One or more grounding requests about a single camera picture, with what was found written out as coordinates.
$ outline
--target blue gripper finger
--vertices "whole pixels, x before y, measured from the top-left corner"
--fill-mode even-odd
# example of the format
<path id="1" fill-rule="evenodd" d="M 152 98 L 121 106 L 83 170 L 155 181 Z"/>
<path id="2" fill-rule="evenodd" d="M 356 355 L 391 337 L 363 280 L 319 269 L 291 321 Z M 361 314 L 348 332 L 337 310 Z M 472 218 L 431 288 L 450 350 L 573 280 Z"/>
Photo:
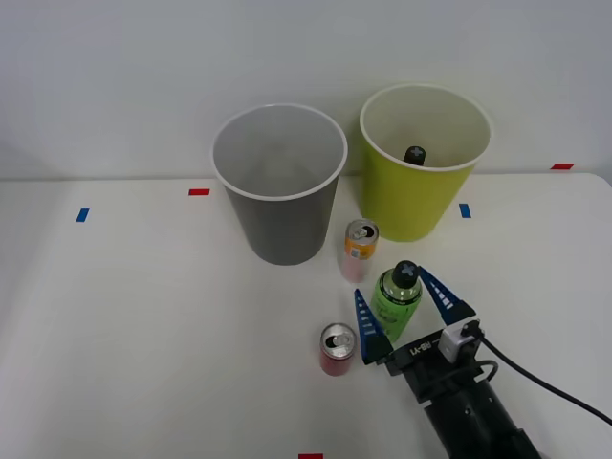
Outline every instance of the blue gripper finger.
<path id="1" fill-rule="evenodd" d="M 355 290 L 355 310 L 360 329 L 361 359 L 363 363 L 367 365 L 391 354 L 393 346 L 367 306 L 359 289 Z"/>
<path id="2" fill-rule="evenodd" d="M 440 316 L 446 325 L 452 325 L 464 318 L 474 317 L 476 312 L 463 299 L 458 298 L 428 270 L 419 267 L 421 280 L 427 287 Z"/>

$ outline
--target soda can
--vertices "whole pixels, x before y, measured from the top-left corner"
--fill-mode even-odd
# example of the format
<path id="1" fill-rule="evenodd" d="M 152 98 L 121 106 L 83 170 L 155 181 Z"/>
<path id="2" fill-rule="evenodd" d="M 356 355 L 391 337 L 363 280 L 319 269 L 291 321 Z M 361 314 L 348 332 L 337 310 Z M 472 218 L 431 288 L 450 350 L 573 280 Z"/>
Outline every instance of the soda can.
<path id="1" fill-rule="evenodd" d="M 341 376 L 351 366 L 357 336 L 345 323 L 332 323 L 321 333 L 319 345 L 322 370 L 330 376 Z"/>
<path id="2" fill-rule="evenodd" d="M 368 273 L 372 256 L 379 241 L 379 227 L 362 218 L 348 224 L 344 236 L 342 275 L 353 283 L 361 283 Z"/>

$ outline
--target yellow paper cup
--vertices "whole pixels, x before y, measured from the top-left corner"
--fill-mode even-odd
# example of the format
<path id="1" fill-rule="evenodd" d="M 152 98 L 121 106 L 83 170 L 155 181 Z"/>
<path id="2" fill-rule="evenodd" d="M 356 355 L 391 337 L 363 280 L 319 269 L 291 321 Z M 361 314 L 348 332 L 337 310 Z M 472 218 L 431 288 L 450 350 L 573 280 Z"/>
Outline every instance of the yellow paper cup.
<path id="1" fill-rule="evenodd" d="M 361 109 L 365 138 L 361 212 L 381 236 L 427 236 L 489 145 L 489 118 L 474 101 L 432 84 L 381 90 Z M 423 166 L 403 161 L 408 147 L 426 152 Z"/>

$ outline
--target green bottle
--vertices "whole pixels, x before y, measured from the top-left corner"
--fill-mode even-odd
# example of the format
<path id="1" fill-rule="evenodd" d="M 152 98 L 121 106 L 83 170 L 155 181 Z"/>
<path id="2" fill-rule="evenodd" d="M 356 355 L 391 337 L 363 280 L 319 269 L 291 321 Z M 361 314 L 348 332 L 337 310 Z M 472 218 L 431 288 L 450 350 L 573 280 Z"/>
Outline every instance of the green bottle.
<path id="1" fill-rule="evenodd" d="M 396 341 L 421 301 L 419 267 L 401 261 L 379 278 L 371 308 L 391 342 Z"/>

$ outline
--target cup rim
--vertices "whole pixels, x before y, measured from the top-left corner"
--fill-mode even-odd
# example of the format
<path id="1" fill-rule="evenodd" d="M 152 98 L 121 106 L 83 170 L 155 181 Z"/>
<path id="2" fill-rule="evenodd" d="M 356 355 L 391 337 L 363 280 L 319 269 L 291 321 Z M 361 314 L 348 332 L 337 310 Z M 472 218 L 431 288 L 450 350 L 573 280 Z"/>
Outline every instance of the cup rim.
<path id="1" fill-rule="evenodd" d="M 214 147 L 217 144 L 217 141 L 221 133 L 225 130 L 226 127 L 228 127 L 228 125 L 230 125 L 230 123 L 237 120 L 238 118 L 248 115 L 248 113 L 254 112 L 256 110 L 261 110 L 262 108 L 269 108 L 269 107 L 294 107 L 294 108 L 299 108 L 302 110 L 307 110 L 309 112 L 316 113 L 317 115 L 321 117 L 324 117 L 336 128 L 342 140 L 342 159 L 340 160 L 339 166 L 336 168 L 336 170 L 324 182 L 321 182 L 317 186 L 307 189 L 306 191 L 302 191 L 301 193 L 297 193 L 297 194 L 290 194 L 287 196 L 263 196 L 259 194 L 249 193 L 248 191 L 244 191 L 238 188 L 237 186 L 232 185 L 219 173 L 219 170 L 217 169 L 217 165 L 214 162 Z M 332 182 L 334 182 L 334 180 L 338 177 L 338 175 L 344 168 L 347 157 L 348 157 L 348 143 L 346 141 L 346 136 L 344 135 L 344 131 L 342 131 L 338 123 L 332 117 L 321 112 L 320 110 L 317 110 L 316 108 L 313 108 L 313 107 L 309 107 L 307 105 L 301 105 L 299 103 L 267 103 L 263 105 L 257 105 L 252 108 L 248 108 L 247 110 L 243 110 L 242 112 L 237 113 L 236 115 L 232 116 L 231 118 L 229 118 L 227 121 L 225 121 L 222 124 L 222 126 L 219 128 L 219 130 L 215 134 L 214 139 L 212 141 L 212 147 L 210 148 L 210 161 L 212 162 L 212 169 L 214 170 L 214 174 L 216 175 L 217 179 L 219 179 L 224 186 L 226 186 L 233 192 L 241 196 L 244 196 L 246 198 L 255 199 L 257 201 L 277 201 L 277 202 L 278 201 L 292 201 L 294 199 L 299 199 L 299 198 L 303 198 L 305 196 L 314 194 L 320 191 L 321 189 L 324 189 L 326 186 L 328 186 Z"/>
<path id="2" fill-rule="evenodd" d="M 378 98 L 379 96 L 381 96 L 384 93 L 387 93 L 389 91 L 393 91 L 393 90 L 400 89 L 400 88 L 407 88 L 407 87 L 421 87 L 421 88 L 439 89 L 441 91 L 446 91 L 447 93 L 451 93 L 451 94 L 453 94 L 453 95 L 455 95 L 455 96 L 457 96 L 459 98 L 462 98 L 463 100 L 471 103 L 476 108 L 476 110 L 478 110 L 480 112 L 480 114 L 485 119 L 485 122 L 487 123 L 487 126 L 489 127 L 489 142 L 487 143 L 487 147 L 482 152 L 480 152 L 480 154 L 478 156 L 476 156 L 474 159 L 468 161 L 467 163 L 458 164 L 458 165 L 452 165 L 451 167 L 426 167 L 424 165 L 416 165 L 416 164 L 405 163 L 404 161 L 401 161 L 401 160 L 399 160 L 399 159 L 389 155 L 388 153 L 385 153 L 378 145 L 376 145 L 374 143 L 374 141 L 372 141 L 372 139 L 370 139 L 370 136 L 368 135 L 367 131 L 365 130 L 365 126 L 363 125 L 364 114 L 365 114 L 366 110 L 368 109 L 369 105 L 376 98 Z M 480 103 L 478 103 L 473 98 L 470 98 L 470 97 L 465 96 L 463 94 L 457 93 L 456 91 L 453 91 L 453 90 L 447 88 L 446 86 L 443 86 L 443 85 L 440 85 L 440 84 L 435 84 L 435 83 L 420 83 L 420 82 L 400 83 L 400 84 L 395 84 L 393 86 L 389 86 L 389 87 L 383 88 L 380 91 L 374 93 L 372 96 L 370 96 L 368 98 L 368 100 L 365 102 L 365 104 L 361 108 L 361 112 L 360 112 L 360 130 L 361 130 L 361 134 L 365 137 L 365 140 L 370 144 L 370 146 L 372 146 L 372 148 L 374 148 L 378 153 L 380 153 L 381 155 L 386 157 L 388 160 L 392 161 L 395 164 L 401 165 L 401 166 L 409 168 L 409 169 L 423 170 L 423 171 L 427 171 L 427 172 L 451 172 L 453 170 L 460 170 L 460 169 L 465 169 L 466 167 L 470 167 L 470 166 L 476 164 L 478 162 L 478 160 L 480 160 L 480 158 L 489 150 L 489 147 L 491 146 L 491 142 L 493 140 L 493 128 L 492 128 L 491 118 L 489 117 L 489 115 L 487 114 L 485 109 L 482 108 L 482 105 L 480 105 Z"/>

